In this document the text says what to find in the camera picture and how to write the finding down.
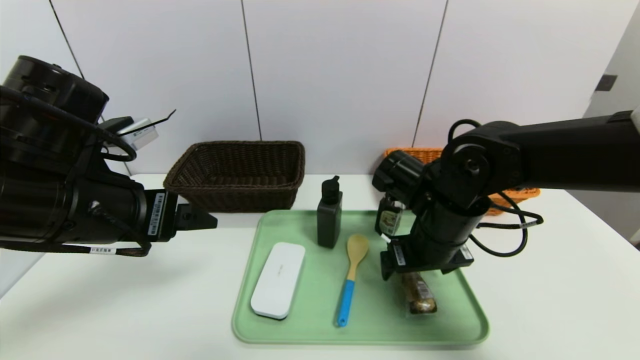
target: small package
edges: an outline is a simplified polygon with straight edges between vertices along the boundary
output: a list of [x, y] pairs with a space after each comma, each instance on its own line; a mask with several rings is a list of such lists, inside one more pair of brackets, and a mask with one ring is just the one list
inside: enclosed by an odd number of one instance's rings
[[433, 314], [438, 311], [436, 299], [420, 273], [407, 272], [400, 276], [406, 296], [408, 316]]

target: white wall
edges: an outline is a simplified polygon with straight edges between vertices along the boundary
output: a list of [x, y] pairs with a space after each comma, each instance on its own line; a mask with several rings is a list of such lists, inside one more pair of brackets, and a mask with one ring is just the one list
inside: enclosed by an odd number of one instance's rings
[[582, 117], [637, 3], [449, 0], [415, 146], [445, 145], [459, 119]]
[[[0, 1], [0, 79], [19, 55], [29, 55], [79, 75], [56, 18], [45, 0]], [[0, 250], [0, 297], [43, 254]]]
[[106, 119], [164, 118], [129, 163], [165, 173], [196, 142], [259, 140], [238, 0], [54, 0], [87, 80], [111, 98]]
[[301, 141], [311, 174], [411, 146], [445, 3], [245, 0], [262, 139]]
[[[593, 94], [585, 117], [610, 115], [640, 106], [640, 6], [606, 73], [618, 75], [618, 79], [611, 91]], [[571, 194], [626, 239], [640, 242], [640, 194], [583, 191], [572, 191]]]

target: white table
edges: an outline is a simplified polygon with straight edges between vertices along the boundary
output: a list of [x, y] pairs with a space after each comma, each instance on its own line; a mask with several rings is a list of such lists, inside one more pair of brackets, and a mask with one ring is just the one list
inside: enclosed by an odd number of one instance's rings
[[[307, 176], [296, 209], [313, 209]], [[134, 177], [147, 188], [164, 175]], [[370, 176], [343, 176], [344, 209], [376, 209]], [[640, 359], [640, 252], [561, 190], [524, 203], [545, 223], [515, 258], [470, 249], [464, 273], [491, 325], [472, 348], [247, 345], [231, 316], [260, 215], [179, 233], [146, 258], [48, 254], [3, 298], [2, 360], [101, 359]], [[516, 221], [513, 215], [497, 218]], [[518, 231], [475, 232], [499, 250]]]

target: basket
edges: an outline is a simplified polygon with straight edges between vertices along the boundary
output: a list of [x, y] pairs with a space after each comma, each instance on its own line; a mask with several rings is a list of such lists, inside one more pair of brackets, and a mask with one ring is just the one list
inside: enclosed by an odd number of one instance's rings
[[[439, 147], [393, 147], [385, 151], [385, 157], [396, 150], [402, 150], [425, 164], [436, 160], [442, 153], [442, 149]], [[524, 188], [521, 190], [508, 189], [504, 190], [503, 192], [505, 193], [505, 195], [513, 199], [516, 204], [540, 195], [540, 189], [538, 188]], [[505, 206], [508, 208], [511, 207], [508, 202], [506, 202], [500, 195], [496, 193], [489, 195], [489, 198], [491, 198], [494, 203], [500, 206]], [[499, 215], [502, 212], [502, 210], [490, 208], [487, 212], [487, 215]]]
[[305, 176], [299, 142], [202, 142], [173, 165], [164, 187], [209, 212], [290, 209]]

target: green tray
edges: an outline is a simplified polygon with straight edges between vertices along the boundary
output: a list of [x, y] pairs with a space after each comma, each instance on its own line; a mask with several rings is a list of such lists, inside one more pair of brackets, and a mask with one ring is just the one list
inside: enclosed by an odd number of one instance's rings
[[[316, 212], [276, 210], [258, 224], [232, 326], [247, 343], [472, 345], [489, 334], [489, 323], [462, 271], [448, 275], [423, 272], [435, 295], [438, 312], [407, 317], [398, 276], [383, 281], [380, 251], [385, 242], [375, 233], [375, 211], [343, 211], [340, 238], [333, 249], [316, 243]], [[408, 233], [414, 217], [405, 215], [399, 233]], [[347, 327], [335, 324], [349, 267], [346, 240], [355, 233], [369, 238], [369, 253], [358, 266]], [[256, 315], [250, 305], [260, 271], [275, 243], [305, 247], [305, 260], [289, 316], [278, 321]]]

